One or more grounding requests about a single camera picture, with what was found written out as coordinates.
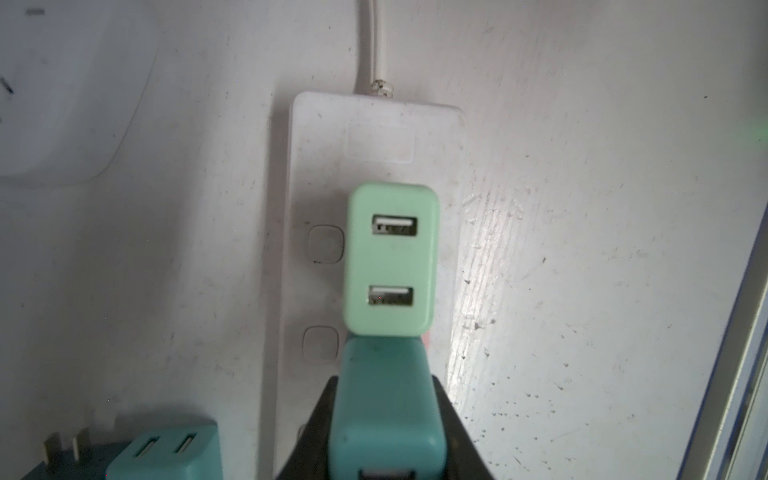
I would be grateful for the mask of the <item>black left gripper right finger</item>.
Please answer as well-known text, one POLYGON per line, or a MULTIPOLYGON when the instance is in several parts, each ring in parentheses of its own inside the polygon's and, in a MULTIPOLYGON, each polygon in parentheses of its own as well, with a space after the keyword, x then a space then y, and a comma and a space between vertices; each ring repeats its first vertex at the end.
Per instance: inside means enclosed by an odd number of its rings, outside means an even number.
POLYGON ((447 445, 442 479, 493 480, 443 385, 436 376, 432 376, 432 381, 447 445))

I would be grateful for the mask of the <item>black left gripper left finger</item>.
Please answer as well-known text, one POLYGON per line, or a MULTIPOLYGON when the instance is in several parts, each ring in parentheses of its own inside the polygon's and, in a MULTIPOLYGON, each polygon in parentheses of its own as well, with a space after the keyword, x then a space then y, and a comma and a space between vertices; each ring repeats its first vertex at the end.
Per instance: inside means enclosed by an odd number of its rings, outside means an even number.
POLYGON ((330 479, 328 445, 337 385, 337 376, 326 383, 278 480, 330 479))

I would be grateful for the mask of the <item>light green charger plug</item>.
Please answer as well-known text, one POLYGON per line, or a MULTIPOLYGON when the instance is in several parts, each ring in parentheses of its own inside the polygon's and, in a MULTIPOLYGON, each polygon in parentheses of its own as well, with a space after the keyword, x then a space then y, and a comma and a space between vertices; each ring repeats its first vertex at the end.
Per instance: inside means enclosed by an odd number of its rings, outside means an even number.
POLYGON ((440 202, 423 185, 371 182, 350 195, 343 320, 356 336, 419 337, 434 319, 440 202))

